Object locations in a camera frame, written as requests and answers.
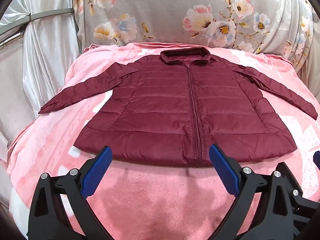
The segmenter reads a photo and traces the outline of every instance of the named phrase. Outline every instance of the blue gripper pad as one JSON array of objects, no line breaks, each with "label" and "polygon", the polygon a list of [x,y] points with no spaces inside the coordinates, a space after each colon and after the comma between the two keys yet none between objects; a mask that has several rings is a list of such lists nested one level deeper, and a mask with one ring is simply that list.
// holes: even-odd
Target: blue gripper pad
[{"label": "blue gripper pad", "polygon": [[107,147],[100,154],[82,180],[82,189],[80,193],[84,199],[94,194],[104,174],[109,168],[111,161],[112,151],[110,147]]},{"label": "blue gripper pad", "polygon": [[210,146],[209,157],[227,192],[237,197],[240,193],[239,177],[214,144]]},{"label": "blue gripper pad", "polygon": [[320,151],[316,151],[315,154],[313,155],[313,162],[320,170]]}]

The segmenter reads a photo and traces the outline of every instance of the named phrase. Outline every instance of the bed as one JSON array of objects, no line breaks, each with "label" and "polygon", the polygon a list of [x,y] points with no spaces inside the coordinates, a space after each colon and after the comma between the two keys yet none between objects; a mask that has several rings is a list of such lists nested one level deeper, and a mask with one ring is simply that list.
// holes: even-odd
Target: bed
[{"label": "bed", "polygon": [[[181,43],[130,43],[92,45],[71,65],[65,87],[104,71],[113,62],[127,64],[164,49],[196,45]],[[251,66],[284,84],[320,111],[320,104],[283,57],[244,51],[208,48],[212,54],[237,64]],[[13,185],[10,212],[26,235],[28,211],[39,176],[65,175],[93,155],[73,147],[83,126],[112,95],[111,91],[85,99],[73,106],[40,116],[17,137],[9,148],[7,172]],[[320,149],[318,121],[289,103],[263,92],[289,128],[298,149],[281,158],[246,163],[257,173],[271,174],[284,161],[302,186],[304,197],[319,201],[320,171],[312,162]],[[63,198],[73,228],[81,232],[68,200]],[[242,230],[248,228],[258,196]],[[95,195],[88,198],[93,211],[115,239],[206,239],[220,223],[233,197],[228,195],[214,168],[144,166],[113,161]]]}]

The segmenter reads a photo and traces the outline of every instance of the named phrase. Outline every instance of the jacket sleeve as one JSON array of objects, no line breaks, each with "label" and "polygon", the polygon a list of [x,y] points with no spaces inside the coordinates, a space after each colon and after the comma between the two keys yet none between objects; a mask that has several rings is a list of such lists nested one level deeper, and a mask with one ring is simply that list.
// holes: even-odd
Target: jacket sleeve
[{"label": "jacket sleeve", "polygon": [[260,73],[258,70],[252,67],[245,67],[242,65],[231,63],[227,60],[225,61],[228,67],[230,67],[233,71],[242,74],[251,83],[255,83],[261,90],[277,95],[278,97],[288,101],[295,107],[299,108],[301,111],[305,112],[313,119],[317,119],[318,113],[316,112],[314,106],[304,100],[301,96],[297,95],[292,90],[288,89],[283,84],[269,78],[265,74]]},{"label": "jacket sleeve", "polygon": [[146,64],[147,60],[145,58],[146,57],[143,57],[128,65],[122,65],[115,62],[100,75],[89,78],[73,87],[65,88],[42,106],[39,114],[46,114],[63,109],[80,102],[85,98],[113,89],[121,84],[130,74],[140,71]]}]

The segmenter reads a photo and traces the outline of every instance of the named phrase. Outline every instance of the jacket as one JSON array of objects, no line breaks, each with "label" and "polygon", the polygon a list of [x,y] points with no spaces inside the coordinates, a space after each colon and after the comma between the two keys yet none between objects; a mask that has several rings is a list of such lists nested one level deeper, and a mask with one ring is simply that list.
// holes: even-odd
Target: jacket
[{"label": "jacket", "polygon": [[273,93],[314,119],[311,103],[254,68],[211,55],[203,47],[162,51],[62,90],[40,110],[57,111],[113,89],[82,129],[74,146],[115,159],[183,166],[210,165],[217,143],[238,162],[280,157],[297,146],[259,89]]}]

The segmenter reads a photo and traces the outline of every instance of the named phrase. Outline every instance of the pillow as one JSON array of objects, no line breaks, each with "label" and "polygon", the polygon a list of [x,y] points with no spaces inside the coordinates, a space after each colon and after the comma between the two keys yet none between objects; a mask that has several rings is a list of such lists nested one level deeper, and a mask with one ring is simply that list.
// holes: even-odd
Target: pillow
[{"label": "pillow", "polygon": [[181,42],[277,54],[298,72],[312,41],[308,0],[74,0],[90,44]]}]

